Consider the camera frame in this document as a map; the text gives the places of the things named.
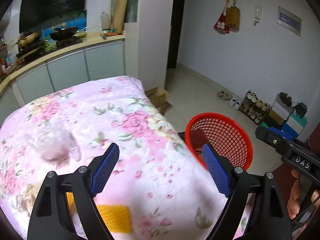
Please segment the yellow wrapper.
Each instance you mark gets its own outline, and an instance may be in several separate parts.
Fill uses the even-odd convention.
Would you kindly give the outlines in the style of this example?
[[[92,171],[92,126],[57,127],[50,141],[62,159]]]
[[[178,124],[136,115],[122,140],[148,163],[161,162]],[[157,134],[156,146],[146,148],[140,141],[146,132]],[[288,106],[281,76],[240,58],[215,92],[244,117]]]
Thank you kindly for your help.
[[[84,233],[76,210],[73,194],[67,193],[68,207],[77,233]],[[127,206],[96,205],[105,225],[111,233],[132,233],[131,214]]]

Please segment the clear plastic bag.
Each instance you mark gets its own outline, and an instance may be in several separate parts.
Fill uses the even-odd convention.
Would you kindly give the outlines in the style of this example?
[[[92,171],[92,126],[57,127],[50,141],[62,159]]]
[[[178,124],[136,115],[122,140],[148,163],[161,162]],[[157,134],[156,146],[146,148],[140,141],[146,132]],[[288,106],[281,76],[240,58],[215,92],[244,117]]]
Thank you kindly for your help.
[[[65,165],[71,159],[81,159],[80,146],[76,138],[59,119],[37,132],[27,133],[24,138],[40,158],[48,163]]]

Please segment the black shoe rack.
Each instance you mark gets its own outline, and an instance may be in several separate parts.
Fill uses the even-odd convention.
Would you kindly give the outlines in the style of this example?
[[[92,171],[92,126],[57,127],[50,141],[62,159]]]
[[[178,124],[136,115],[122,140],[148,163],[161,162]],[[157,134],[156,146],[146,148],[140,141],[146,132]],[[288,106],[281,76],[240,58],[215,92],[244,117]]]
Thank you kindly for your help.
[[[264,117],[267,116],[270,108],[270,104],[258,99],[257,95],[249,90],[241,102],[239,111],[256,125],[260,125],[262,124]]]

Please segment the red plastic mesh basket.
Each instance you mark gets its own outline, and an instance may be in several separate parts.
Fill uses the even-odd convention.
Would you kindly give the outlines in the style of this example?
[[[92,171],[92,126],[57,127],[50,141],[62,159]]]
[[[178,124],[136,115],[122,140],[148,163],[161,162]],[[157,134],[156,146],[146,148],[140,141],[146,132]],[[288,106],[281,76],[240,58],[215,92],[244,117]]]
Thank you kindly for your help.
[[[253,159],[253,147],[245,130],[234,120],[218,113],[201,113],[187,124],[185,144],[198,162],[206,167],[202,146],[210,143],[216,153],[231,164],[247,170]]]

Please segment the white slippers pair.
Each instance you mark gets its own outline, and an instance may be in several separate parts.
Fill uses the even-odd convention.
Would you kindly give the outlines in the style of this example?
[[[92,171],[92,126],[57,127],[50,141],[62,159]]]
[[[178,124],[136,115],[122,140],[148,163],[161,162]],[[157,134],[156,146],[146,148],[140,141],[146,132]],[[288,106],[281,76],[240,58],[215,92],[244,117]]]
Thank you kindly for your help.
[[[233,107],[236,111],[238,111],[241,106],[241,102],[239,100],[237,100],[236,98],[232,98],[229,101],[229,106]]]

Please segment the pink floral tablecloth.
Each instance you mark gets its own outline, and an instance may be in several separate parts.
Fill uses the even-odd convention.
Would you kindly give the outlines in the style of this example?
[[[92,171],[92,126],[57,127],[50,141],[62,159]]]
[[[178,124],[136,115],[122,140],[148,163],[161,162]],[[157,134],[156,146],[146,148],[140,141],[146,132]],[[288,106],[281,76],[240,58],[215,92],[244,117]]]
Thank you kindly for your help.
[[[35,99],[1,125],[1,208],[22,239],[208,239],[209,173],[129,76]]]

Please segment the wooden stool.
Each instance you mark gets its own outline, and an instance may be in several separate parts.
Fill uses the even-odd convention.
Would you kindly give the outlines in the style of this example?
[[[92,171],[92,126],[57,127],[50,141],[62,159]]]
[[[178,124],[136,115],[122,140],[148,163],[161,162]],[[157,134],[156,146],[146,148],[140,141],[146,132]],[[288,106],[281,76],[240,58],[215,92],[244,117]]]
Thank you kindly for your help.
[[[159,109],[161,115],[165,116],[167,108],[171,106],[168,102],[170,94],[165,89],[159,89],[158,87],[145,91],[146,96],[151,103]]]

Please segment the red hanging ornament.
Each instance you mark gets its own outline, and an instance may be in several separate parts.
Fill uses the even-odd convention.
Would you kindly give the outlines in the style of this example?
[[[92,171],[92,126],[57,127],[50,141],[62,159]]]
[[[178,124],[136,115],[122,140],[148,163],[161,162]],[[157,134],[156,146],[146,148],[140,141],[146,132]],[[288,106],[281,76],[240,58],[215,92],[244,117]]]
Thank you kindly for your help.
[[[226,25],[226,10],[229,6],[230,0],[226,0],[225,7],[223,11],[221,12],[221,15],[217,22],[214,25],[214,29],[219,33],[219,34],[229,34],[229,27]]]

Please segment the brown hanging bag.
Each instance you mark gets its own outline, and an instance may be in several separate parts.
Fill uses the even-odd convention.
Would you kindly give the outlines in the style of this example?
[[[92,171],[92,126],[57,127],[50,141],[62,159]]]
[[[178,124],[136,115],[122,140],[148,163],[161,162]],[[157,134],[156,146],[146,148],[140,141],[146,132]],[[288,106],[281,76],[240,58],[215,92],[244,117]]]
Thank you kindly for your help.
[[[226,9],[226,26],[234,31],[240,28],[240,9],[236,3],[237,0],[233,0],[232,5]]]

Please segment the black wok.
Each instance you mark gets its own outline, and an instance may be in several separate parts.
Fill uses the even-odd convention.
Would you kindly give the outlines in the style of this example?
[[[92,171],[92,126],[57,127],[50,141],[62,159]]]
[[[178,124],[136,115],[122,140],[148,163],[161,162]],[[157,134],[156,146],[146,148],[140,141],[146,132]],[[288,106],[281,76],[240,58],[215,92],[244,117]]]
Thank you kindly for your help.
[[[78,29],[78,27],[55,28],[54,32],[50,33],[50,37],[54,41],[66,40],[74,36]]]

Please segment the white plastic jug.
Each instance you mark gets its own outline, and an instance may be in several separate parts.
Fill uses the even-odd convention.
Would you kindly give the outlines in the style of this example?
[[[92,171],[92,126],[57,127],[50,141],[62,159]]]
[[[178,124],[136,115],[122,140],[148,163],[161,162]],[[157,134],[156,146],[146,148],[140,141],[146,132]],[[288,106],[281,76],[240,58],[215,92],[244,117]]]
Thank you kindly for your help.
[[[109,19],[109,15],[106,12],[103,11],[101,13],[100,20],[101,20],[101,29],[102,30],[110,29],[110,19]]]

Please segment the black range hood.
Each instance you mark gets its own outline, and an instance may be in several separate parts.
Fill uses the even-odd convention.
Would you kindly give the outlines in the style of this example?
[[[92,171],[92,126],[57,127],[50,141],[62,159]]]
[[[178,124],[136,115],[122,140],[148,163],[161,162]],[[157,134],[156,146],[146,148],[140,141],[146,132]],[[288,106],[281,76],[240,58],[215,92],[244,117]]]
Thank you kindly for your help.
[[[22,33],[48,19],[83,10],[85,0],[22,0],[19,32]]]

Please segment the wooden cutting board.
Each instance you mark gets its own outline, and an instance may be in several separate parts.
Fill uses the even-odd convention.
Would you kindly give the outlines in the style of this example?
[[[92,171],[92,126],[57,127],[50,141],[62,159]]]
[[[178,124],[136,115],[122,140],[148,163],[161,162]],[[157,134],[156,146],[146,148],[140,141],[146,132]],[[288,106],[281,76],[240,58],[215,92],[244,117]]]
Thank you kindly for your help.
[[[128,0],[116,0],[114,7],[111,28],[115,29],[116,33],[120,35],[123,33],[127,1]]]

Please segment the wall electrical panel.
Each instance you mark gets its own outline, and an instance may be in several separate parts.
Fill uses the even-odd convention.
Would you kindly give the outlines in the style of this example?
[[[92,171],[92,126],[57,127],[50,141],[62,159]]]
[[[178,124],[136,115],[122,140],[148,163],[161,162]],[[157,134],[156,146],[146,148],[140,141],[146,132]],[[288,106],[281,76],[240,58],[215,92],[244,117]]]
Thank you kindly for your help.
[[[302,19],[282,7],[278,7],[277,23],[294,34],[301,35]]]

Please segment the white wall intercom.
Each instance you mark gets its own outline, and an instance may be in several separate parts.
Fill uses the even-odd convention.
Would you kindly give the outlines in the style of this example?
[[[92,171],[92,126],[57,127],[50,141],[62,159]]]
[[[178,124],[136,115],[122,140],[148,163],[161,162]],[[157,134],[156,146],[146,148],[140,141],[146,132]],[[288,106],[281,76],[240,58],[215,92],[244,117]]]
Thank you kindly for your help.
[[[261,10],[262,7],[260,7],[259,5],[256,5],[254,8],[254,26],[256,26],[260,22]]]

